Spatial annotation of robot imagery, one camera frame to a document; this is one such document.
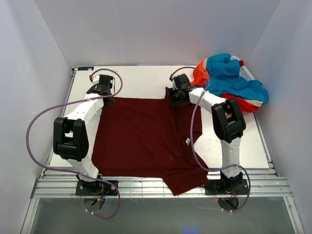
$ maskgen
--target blue cloth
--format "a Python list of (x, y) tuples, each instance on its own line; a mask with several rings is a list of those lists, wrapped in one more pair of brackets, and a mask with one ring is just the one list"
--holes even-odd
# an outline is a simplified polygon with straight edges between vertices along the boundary
[(238, 60), (230, 60), (230, 54), (220, 54), (207, 59), (206, 70), (210, 76), (209, 92), (220, 97), (222, 94), (263, 101), (267, 104), (269, 93), (258, 80), (247, 81), (239, 76)]

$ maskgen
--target gray floor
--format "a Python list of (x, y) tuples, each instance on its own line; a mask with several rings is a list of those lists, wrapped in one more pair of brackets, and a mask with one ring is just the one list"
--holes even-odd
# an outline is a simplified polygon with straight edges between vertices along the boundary
[[(229, 214), (197, 208), (218, 208), (214, 198), (123, 199), (118, 214), (102, 220), (84, 211), (83, 198), (42, 198), (32, 234), (292, 234), (282, 197), (250, 197), (246, 207)], [(109, 215), (116, 199), (107, 199), (100, 213)]]

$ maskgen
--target black label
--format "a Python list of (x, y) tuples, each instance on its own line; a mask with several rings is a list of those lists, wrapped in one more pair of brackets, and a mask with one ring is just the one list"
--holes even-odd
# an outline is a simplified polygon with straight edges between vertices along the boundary
[(93, 71), (94, 67), (79, 67), (78, 71)]

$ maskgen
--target white wall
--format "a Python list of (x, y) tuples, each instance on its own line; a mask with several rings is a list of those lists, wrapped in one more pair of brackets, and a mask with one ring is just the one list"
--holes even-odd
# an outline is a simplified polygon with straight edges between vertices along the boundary
[(269, 90), (257, 113), (281, 176), (287, 176), (306, 233), (312, 233), (312, 2), (282, 0), (248, 61)]
[[(64, 103), (71, 70), (33, 0), (0, 1), (0, 233), (20, 233), (39, 168), (25, 146), (34, 114)], [(53, 119), (42, 117), (32, 131), (32, 149), (45, 161)]]
[(247, 60), (280, 0), (35, 0), (70, 67)]

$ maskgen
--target dark red garment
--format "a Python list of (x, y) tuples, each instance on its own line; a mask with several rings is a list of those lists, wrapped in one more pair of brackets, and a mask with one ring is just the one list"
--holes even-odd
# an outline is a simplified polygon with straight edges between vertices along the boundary
[(242, 112), (254, 112), (256, 110), (259, 110), (259, 107), (251, 105), (250, 103), (246, 102), (244, 99), (231, 95), (231, 94), (222, 94), (221, 95), (222, 98), (226, 98), (226, 99), (231, 99), (231, 98), (235, 98), (238, 101), (240, 110)]
[[(191, 144), (186, 143), (193, 104), (172, 108), (167, 91), (165, 99), (115, 100), (102, 110), (92, 154), (103, 176), (160, 177), (174, 195), (208, 183), (207, 172), (197, 165)], [(194, 141), (201, 134), (198, 108)]]

